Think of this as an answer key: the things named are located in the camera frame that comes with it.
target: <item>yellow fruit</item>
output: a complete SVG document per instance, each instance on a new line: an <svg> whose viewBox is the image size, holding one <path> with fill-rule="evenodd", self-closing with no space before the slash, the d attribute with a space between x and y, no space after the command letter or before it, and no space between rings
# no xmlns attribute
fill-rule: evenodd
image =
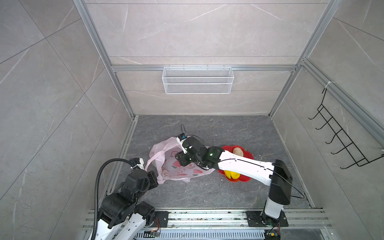
<svg viewBox="0 0 384 240"><path fill-rule="evenodd" d="M231 177L232 177L233 179L238 179L238 178L240 177L240 173L232 172L232 171L230 171L230 172L231 172Z"/></svg>
<svg viewBox="0 0 384 240"><path fill-rule="evenodd" d="M231 179L231 178L238 179L240 177L240 173L237 173L237 172L224 170L224 173L227 176L227 178L229 178L229 179Z"/></svg>
<svg viewBox="0 0 384 240"><path fill-rule="evenodd" d="M231 171L224 170L225 175L227 178L231 179Z"/></svg>

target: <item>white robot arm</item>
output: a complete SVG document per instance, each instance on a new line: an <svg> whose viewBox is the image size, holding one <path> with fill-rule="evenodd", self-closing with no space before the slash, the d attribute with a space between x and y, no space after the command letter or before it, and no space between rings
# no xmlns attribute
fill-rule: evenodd
<svg viewBox="0 0 384 240"><path fill-rule="evenodd" d="M278 224L283 206L288 205L291 199L292 176L283 161L261 162L237 156L220 147L207 148L184 133L177 140L183 149L175 156L181 166L194 162L204 170L215 168L237 172L270 186L262 219L267 225Z"/></svg>

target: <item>metal hook rack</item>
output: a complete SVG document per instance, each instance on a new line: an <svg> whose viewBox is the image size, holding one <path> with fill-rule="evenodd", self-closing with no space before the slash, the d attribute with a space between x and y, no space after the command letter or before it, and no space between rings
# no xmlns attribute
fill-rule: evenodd
<svg viewBox="0 0 384 240"><path fill-rule="evenodd" d="M333 131L333 133L334 133L333 138L331 139L331 141L330 141L330 142L325 142L325 143L326 143L326 144L331 144L331 143L333 142L333 140L335 139L335 137L337 137L337 138L339 139L339 141L341 142L341 144L343 145L343 148L342 148L342 149L340 149L338 152L335 152L335 153L331 152L331 154L334 154L334 155L335 155L335 154L338 154L339 152L341 152L342 150L345 149L345 150L349 153L349 155L351 156L351 158L353 159L353 161L354 161L353 164L349 165L348 167L340 167L340 168L341 168L341 169L347 169L347 168L349 168L349 167L352 167L353 165L357 165L357 166L359 166L359 167L362 167L362 166L364 166L364 165L366 165L366 164L368 164L368 163L371 163L371 162L373 162L373 161L376 161L376 160L378 160L378 159L384 157L384 154L382 154L380 157L378 157L378 158L376 158L376 159L373 159L373 160L371 160L371 161L369 161L369 160L365 157L365 155L364 155L364 154L360 151L360 149L356 146L356 144L353 142L353 140L350 138L350 136L344 131L344 129L343 129L343 128L340 126L340 124L337 122L337 120L332 116L332 114L328 111L328 109L323 105L324 98L325 98L325 94L327 93L327 89L324 88L323 91L322 91L321 93L324 93L324 95L323 95L323 99L322 99L322 101L321 101L320 106L317 108L317 113L316 113L316 115L315 115L313 118L308 118L308 119L312 120L312 119L314 119L318 114L320 114L320 115L323 117L323 119L325 120L325 123L324 123L324 125L323 125L321 128L315 128L315 129L316 129L316 130L320 130L320 129L322 129L324 126L328 125L328 126L332 129L332 131ZM325 110L325 111L331 116L328 120L327 120L327 119L323 116L323 114L321 113L322 110ZM336 130L329 124L329 121L331 121L332 119L333 119L333 120L336 122L336 124L340 127L340 130L337 131L337 132L336 132ZM338 135L339 133L344 133L344 134L348 137L348 139L351 141L351 143L349 143L349 144L346 145L346 144L340 139L340 137L339 137L339 135ZM352 156L351 152L348 150L348 147L349 147L349 146L355 146L355 148L360 152L360 154L363 156L363 158L362 158L361 160L356 161L355 158Z"/></svg>

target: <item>dark stone floor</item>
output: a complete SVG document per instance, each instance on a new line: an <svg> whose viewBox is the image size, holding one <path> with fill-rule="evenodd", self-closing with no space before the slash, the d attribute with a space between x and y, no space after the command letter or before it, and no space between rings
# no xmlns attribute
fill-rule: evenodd
<svg viewBox="0 0 384 240"><path fill-rule="evenodd" d="M281 229L280 240L324 240L320 229Z"/></svg>
<svg viewBox="0 0 384 240"><path fill-rule="evenodd" d="M181 133L184 124L188 134L204 140L206 146L240 145L255 160L284 161L303 192L295 170L268 116L139 116L126 159L141 157L146 162L152 146ZM118 183L125 180L130 169L123 165ZM269 187L251 179L229 182L217 171L192 178L190 183L167 180L146 193L142 200L157 208L263 208ZM300 195L292 190L293 195ZM292 198L286 208L310 208L306 199Z"/></svg>

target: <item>wire mesh basket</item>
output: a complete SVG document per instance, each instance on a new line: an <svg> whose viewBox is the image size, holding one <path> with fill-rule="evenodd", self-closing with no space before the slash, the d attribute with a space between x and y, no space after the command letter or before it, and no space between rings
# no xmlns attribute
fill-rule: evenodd
<svg viewBox="0 0 384 240"><path fill-rule="evenodd" d="M233 71L230 67L166 67L162 80L166 94L230 93Z"/></svg>

